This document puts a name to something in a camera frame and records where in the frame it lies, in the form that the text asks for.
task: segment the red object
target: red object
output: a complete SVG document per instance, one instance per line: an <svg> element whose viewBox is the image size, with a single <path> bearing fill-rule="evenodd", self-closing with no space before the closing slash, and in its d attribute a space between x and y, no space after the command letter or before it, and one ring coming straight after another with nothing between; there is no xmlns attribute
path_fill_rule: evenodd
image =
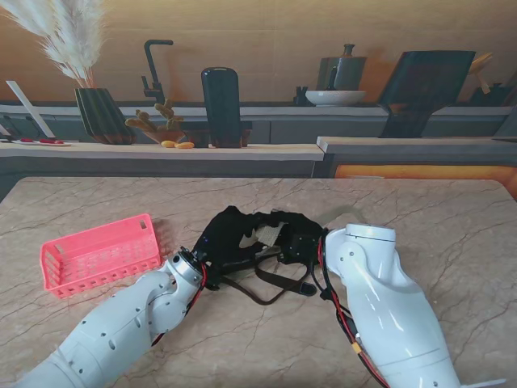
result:
<svg viewBox="0 0 517 388"><path fill-rule="evenodd" d="M43 244L44 289L68 297L162 263L149 214L126 218Z"/></svg>

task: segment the cable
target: cable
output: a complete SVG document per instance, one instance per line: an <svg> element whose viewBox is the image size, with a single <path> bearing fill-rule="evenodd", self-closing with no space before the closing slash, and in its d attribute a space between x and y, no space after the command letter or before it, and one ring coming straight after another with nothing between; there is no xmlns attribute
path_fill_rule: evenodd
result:
<svg viewBox="0 0 517 388"><path fill-rule="evenodd" d="M207 284L207 268L206 266L204 265L204 263L201 263L201 271L203 272L203 278L201 279L201 283L200 283L200 287L198 288L198 290L195 292L195 295L194 297L192 298L192 300L188 303L187 305L187 308L186 308L186 312L185 312L185 315L184 317L187 316L188 312L191 310L191 308L194 306L194 303L199 299L200 295L201 295L201 291L203 291L204 289L204 286ZM151 347L153 347L154 345L156 345L158 342L160 342L160 340L162 339L162 337L164 336L165 333L160 333L156 336L156 338L154 339L153 343L151 344Z"/></svg>
<svg viewBox="0 0 517 388"><path fill-rule="evenodd" d="M343 332L347 336L348 340L350 341L352 348L354 349L355 353L357 353L357 356L363 363L366 370L372 375L372 377L376 380L376 382L379 383L380 386L383 388L389 388L388 383L383 379L383 377L377 372L375 366L373 363L368 359L367 355L364 353L361 346L355 341L355 334L352 333L352 329L350 324L352 324L354 321L351 317L346 317L345 312L350 313L347 309L345 309L340 303L339 303L339 297L338 294L334 291L334 288L332 287L332 284L330 283L329 273L328 269L326 267L326 249L325 249L325 240L326 236L328 235L328 229L324 229L322 236L320 237L319 244L317 246L317 259L320 264L320 267L322 268L323 272L323 279L326 283L326 290L322 290L323 293L330 293L330 296L332 297L332 301L334 303L334 307L336 309L336 319L338 320L339 326L342 328Z"/></svg>

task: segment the small plant pot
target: small plant pot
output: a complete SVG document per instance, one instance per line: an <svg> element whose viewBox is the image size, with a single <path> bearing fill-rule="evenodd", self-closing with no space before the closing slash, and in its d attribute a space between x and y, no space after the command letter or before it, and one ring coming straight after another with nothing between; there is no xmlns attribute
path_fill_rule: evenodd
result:
<svg viewBox="0 0 517 388"><path fill-rule="evenodd" d="M96 141L111 145L129 145L137 136L124 123L124 115L107 89L76 89L75 98L86 133Z"/></svg>
<svg viewBox="0 0 517 388"><path fill-rule="evenodd" d="M164 131L164 132L144 132L149 139L153 139L158 144L161 144L162 141L170 140L170 141L178 141L181 139L184 134L181 131Z"/></svg>

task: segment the dark striped vase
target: dark striped vase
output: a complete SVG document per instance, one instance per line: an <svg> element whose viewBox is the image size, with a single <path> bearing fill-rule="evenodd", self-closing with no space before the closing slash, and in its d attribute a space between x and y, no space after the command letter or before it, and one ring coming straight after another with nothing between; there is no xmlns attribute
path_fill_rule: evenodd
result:
<svg viewBox="0 0 517 388"><path fill-rule="evenodd" d="M137 139L107 89L76 89L86 133L96 141L111 145L129 145Z"/></svg>

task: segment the black container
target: black container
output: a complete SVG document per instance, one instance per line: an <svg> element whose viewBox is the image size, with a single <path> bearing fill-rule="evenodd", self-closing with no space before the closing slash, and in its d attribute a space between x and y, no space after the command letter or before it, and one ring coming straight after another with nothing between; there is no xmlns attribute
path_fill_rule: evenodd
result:
<svg viewBox="0 0 517 388"><path fill-rule="evenodd" d="M359 89L366 57L353 57L354 46L355 44L345 44L345 51L341 57L322 58L316 90L323 91L329 85L334 67L337 68L335 80L332 82L335 91L357 91Z"/></svg>
<svg viewBox="0 0 517 388"><path fill-rule="evenodd" d="M217 148L241 148L237 73L227 67L209 67L201 73L201 82L212 145Z"/></svg>
<svg viewBox="0 0 517 388"><path fill-rule="evenodd" d="M433 112L456 102L475 54L403 53L378 102L389 113L380 137L421 137Z"/></svg>
<svg viewBox="0 0 517 388"><path fill-rule="evenodd" d="M490 93L486 95L478 87L470 97L469 105L471 107L502 107L513 90L512 86L501 86L500 83L495 83L490 87Z"/></svg>
<svg viewBox="0 0 517 388"><path fill-rule="evenodd" d="M86 133L96 141L129 145L137 139L107 89L76 89L75 98Z"/></svg>

